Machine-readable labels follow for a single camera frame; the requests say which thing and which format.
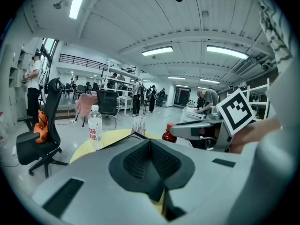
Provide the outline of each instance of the ceiling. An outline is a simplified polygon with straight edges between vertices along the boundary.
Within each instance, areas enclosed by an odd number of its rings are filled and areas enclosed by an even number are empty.
[[[24,11],[37,36],[66,40],[99,50],[162,80],[217,90],[266,70],[257,60],[274,58],[259,24],[256,0],[83,0],[76,20],[60,0],[28,0]],[[207,45],[247,53],[252,62],[207,52]],[[144,57],[143,51],[172,46],[170,53]],[[243,72],[237,72],[243,66]],[[200,78],[220,81],[219,85]]]

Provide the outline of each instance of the plastic bottle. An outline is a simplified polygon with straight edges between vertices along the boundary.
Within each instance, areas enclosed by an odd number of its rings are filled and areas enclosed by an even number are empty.
[[[163,137],[162,137],[163,140],[166,140],[166,141],[169,141],[169,142],[172,142],[172,143],[176,142],[177,137],[170,134],[170,127],[173,127],[175,125],[176,124],[168,123],[166,132],[163,134]]]
[[[92,111],[89,115],[89,132],[90,142],[95,150],[99,150],[103,147],[102,143],[102,116],[98,112],[98,105],[92,106]]]

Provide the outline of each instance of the yellow table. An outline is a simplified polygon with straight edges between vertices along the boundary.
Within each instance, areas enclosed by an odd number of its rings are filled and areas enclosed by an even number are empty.
[[[112,143],[115,143],[116,141],[127,137],[131,134],[131,129],[120,129],[120,130],[113,130],[109,132],[104,132],[102,134],[102,141],[103,141],[103,147],[106,147]],[[153,139],[161,139],[160,136],[156,136],[151,133],[145,134],[147,138],[153,138]],[[76,150],[76,152],[73,154],[70,163],[74,162],[76,159],[89,154],[91,152],[95,152],[96,150],[92,147],[90,140],[88,139],[86,142],[80,145],[80,147]]]

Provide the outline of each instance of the chair armrest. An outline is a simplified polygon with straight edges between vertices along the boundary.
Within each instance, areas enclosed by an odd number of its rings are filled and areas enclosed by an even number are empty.
[[[30,143],[32,140],[36,140],[40,137],[40,133],[28,133],[24,136],[18,137],[16,143]]]
[[[32,118],[33,118],[32,116],[26,116],[26,117],[23,117],[23,118],[18,118],[17,121],[18,122],[23,122],[23,121],[31,120]]]

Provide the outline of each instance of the door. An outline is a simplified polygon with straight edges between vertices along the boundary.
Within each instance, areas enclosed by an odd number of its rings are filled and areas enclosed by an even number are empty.
[[[175,104],[186,106],[189,100],[189,94],[191,89],[183,89],[177,88],[176,89],[176,96],[175,96]]]

